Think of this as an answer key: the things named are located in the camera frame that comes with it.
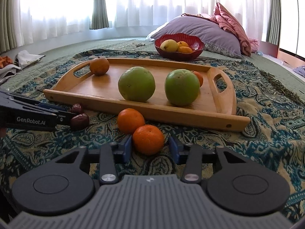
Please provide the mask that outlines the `white sheer curtain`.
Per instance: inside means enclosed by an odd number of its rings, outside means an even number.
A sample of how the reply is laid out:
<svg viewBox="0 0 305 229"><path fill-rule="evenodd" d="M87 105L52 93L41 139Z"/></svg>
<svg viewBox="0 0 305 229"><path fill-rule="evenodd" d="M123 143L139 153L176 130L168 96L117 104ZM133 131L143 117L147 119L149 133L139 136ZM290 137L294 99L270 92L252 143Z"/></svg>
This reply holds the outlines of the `white sheer curtain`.
<svg viewBox="0 0 305 229"><path fill-rule="evenodd" d="M110 28L159 26L188 14L213 14L221 3L251 38L264 39L270 0L105 0ZM24 44L90 30L92 0L20 0Z"/></svg>

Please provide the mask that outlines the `purple pillow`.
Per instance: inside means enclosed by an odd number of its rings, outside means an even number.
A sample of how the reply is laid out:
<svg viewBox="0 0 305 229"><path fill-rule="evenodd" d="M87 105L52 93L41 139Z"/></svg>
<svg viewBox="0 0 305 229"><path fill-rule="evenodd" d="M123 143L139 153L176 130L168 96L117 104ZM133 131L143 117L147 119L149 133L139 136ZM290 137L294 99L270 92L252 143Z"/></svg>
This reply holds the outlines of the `purple pillow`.
<svg viewBox="0 0 305 229"><path fill-rule="evenodd" d="M178 16L148 34L146 39L156 40L165 34L184 33L196 36L204 43L204 50L232 58L242 58L236 36L221 29L218 24L203 18Z"/></svg>

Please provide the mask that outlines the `orange fruit in bowl front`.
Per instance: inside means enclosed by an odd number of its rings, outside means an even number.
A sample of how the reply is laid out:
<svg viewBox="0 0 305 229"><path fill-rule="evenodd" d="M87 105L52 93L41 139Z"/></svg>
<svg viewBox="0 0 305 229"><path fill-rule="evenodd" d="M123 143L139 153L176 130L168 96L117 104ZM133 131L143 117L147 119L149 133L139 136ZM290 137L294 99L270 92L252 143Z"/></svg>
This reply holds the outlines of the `orange fruit in bowl front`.
<svg viewBox="0 0 305 229"><path fill-rule="evenodd" d="M190 47L181 46L177 49L177 52L183 53L183 54L191 54L191 53L193 53L193 50Z"/></svg>

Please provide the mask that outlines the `green curtain far left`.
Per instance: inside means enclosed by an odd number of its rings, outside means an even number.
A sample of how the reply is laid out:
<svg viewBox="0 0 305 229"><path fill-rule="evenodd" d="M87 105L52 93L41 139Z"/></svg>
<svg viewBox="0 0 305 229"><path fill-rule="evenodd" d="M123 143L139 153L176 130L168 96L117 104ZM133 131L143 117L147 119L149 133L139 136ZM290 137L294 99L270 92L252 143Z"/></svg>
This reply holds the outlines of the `green curtain far left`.
<svg viewBox="0 0 305 229"><path fill-rule="evenodd" d="M1 0L1 53L24 44L22 36L20 0Z"/></svg>

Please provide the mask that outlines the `lavender cloth on floor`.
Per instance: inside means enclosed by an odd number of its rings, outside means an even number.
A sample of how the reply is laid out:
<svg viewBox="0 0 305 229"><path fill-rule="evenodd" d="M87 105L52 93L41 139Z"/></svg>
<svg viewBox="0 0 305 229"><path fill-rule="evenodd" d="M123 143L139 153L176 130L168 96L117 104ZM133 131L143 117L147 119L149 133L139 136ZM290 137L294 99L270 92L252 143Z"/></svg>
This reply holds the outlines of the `lavender cloth on floor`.
<svg viewBox="0 0 305 229"><path fill-rule="evenodd" d="M305 65L294 68L293 72L297 73L302 77L305 77Z"/></svg>

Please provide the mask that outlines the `yellow mango in bowl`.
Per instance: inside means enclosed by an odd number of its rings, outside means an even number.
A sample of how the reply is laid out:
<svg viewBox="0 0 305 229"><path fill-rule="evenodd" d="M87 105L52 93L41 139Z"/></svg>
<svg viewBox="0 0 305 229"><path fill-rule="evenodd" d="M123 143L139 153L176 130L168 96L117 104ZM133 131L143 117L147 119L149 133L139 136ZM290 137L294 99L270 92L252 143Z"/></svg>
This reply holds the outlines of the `yellow mango in bowl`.
<svg viewBox="0 0 305 229"><path fill-rule="evenodd" d="M164 40L160 45L162 51L169 53L176 52L178 47L178 43L173 39Z"/></svg>

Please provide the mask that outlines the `small tangerine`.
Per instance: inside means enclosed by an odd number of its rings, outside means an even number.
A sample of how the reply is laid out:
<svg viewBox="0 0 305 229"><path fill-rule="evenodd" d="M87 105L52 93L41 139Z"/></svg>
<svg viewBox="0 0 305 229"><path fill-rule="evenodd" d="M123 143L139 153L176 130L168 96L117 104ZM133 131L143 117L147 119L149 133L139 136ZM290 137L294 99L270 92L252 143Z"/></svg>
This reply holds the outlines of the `small tangerine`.
<svg viewBox="0 0 305 229"><path fill-rule="evenodd" d="M136 129L145 125L145 119L137 110L127 108L119 113L117 125L120 132L124 134L133 134Z"/></svg>
<svg viewBox="0 0 305 229"><path fill-rule="evenodd" d="M198 78L198 81L200 83L200 87L202 87L203 82L204 82L203 76L197 71L192 71L192 73Z"/></svg>
<svg viewBox="0 0 305 229"><path fill-rule="evenodd" d="M163 133L153 125L138 127L132 135L132 140L136 150L144 155L154 155L164 146Z"/></svg>

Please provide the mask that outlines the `orange cloth at left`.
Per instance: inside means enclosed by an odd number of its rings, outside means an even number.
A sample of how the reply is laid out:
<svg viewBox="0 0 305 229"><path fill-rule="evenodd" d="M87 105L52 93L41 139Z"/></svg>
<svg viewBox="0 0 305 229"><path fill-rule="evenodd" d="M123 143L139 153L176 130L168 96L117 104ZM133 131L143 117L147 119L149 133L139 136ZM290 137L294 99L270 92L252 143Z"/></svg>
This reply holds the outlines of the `orange cloth at left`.
<svg viewBox="0 0 305 229"><path fill-rule="evenodd" d="M13 60L9 56L0 57L0 68L3 69L7 65L13 64Z"/></svg>

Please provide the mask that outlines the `orange fruit in bowl back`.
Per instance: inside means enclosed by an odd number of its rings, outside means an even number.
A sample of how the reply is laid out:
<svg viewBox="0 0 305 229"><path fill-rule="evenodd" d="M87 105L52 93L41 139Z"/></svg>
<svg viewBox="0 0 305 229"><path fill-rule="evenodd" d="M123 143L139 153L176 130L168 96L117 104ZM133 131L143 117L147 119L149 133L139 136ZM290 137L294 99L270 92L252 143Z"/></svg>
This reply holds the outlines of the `orange fruit in bowl back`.
<svg viewBox="0 0 305 229"><path fill-rule="evenodd" d="M185 41L179 41L177 42L179 47L189 47L189 45Z"/></svg>

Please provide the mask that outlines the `green apple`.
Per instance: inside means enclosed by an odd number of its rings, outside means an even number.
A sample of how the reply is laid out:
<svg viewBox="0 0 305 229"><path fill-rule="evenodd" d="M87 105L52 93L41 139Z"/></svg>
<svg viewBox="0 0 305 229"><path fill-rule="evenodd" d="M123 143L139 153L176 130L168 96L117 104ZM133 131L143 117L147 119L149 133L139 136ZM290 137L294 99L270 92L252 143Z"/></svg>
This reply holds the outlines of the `green apple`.
<svg viewBox="0 0 305 229"><path fill-rule="evenodd" d="M200 81L193 72L187 69L176 69L166 77L164 90L171 104L188 106L197 99Z"/></svg>
<svg viewBox="0 0 305 229"><path fill-rule="evenodd" d="M155 89L152 73L141 66L129 68L118 80L118 90L128 101L146 102L152 97Z"/></svg>

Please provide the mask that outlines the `large dull orange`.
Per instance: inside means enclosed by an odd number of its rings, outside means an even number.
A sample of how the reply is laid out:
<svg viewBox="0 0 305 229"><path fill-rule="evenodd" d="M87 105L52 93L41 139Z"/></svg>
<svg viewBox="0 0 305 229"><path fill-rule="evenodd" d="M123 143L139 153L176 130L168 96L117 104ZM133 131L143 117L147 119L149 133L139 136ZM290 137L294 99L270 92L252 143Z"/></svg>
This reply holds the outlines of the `large dull orange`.
<svg viewBox="0 0 305 229"><path fill-rule="evenodd" d="M103 76L108 72L109 67L110 67L109 61L104 57L98 57L91 60L91 63L89 65L90 71L95 76Z"/></svg>

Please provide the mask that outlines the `wooden serving tray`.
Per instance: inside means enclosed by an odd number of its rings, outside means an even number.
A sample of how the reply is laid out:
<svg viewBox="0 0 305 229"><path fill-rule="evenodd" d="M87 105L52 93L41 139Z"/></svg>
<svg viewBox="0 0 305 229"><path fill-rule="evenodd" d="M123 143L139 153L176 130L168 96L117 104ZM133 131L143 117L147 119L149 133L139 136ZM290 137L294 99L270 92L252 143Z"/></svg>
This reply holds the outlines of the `wooden serving tray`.
<svg viewBox="0 0 305 229"><path fill-rule="evenodd" d="M237 114L237 99L231 79L219 68L177 61L148 58L109 58L109 71L100 77L74 73L88 66L84 61L66 72L51 88L43 91L49 101L81 103L90 110L118 114L126 108L139 111L146 119L186 126L241 132L250 118ZM156 84L153 96L147 102L125 100L118 90L120 76L133 66L148 69ZM167 100L164 91L166 76L175 69L199 72L203 78L197 99L186 107L176 107Z"/></svg>

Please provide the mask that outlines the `orange fruit in bowl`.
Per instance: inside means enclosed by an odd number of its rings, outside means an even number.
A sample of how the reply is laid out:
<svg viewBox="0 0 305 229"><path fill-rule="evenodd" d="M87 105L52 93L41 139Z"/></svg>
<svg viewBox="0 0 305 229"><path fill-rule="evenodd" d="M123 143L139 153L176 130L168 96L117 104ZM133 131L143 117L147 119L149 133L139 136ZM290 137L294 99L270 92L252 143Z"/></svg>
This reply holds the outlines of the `orange fruit in bowl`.
<svg viewBox="0 0 305 229"><path fill-rule="evenodd" d="M181 46L177 49L177 52L183 53L183 54L191 54L191 53L193 53L193 50L190 47Z"/></svg>
<svg viewBox="0 0 305 229"><path fill-rule="evenodd" d="M185 41L179 41L177 42L179 47L189 47L189 45Z"/></svg>

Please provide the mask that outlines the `green curtain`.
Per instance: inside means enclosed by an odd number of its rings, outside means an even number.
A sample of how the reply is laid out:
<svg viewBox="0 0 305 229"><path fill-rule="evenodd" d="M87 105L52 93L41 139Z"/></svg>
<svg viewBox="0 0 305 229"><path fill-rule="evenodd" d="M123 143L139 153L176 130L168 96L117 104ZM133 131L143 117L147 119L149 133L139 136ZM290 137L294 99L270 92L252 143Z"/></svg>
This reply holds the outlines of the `green curtain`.
<svg viewBox="0 0 305 229"><path fill-rule="evenodd" d="M1 53L24 44L22 36L20 0L1 0Z"/></svg>
<svg viewBox="0 0 305 229"><path fill-rule="evenodd" d="M105 0L92 0L90 30L99 30L109 27L107 6Z"/></svg>
<svg viewBox="0 0 305 229"><path fill-rule="evenodd" d="M270 0L270 14L267 27L267 42L279 45L281 30L281 0Z"/></svg>

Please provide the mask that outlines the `white paper bag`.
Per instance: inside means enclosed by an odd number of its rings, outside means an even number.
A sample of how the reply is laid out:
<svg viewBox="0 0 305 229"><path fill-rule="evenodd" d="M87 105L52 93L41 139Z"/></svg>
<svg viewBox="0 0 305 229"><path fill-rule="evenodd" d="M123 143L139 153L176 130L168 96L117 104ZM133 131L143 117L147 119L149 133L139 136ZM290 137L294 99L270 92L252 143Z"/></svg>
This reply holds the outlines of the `white paper bag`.
<svg viewBox="0 0 305 229"><path fill-rule="evenodd" d="M40 62L44 57L45 55L30 54L28 51L23 50L15 56L14 62L18 67L24 69L29 65Z"/></svg>

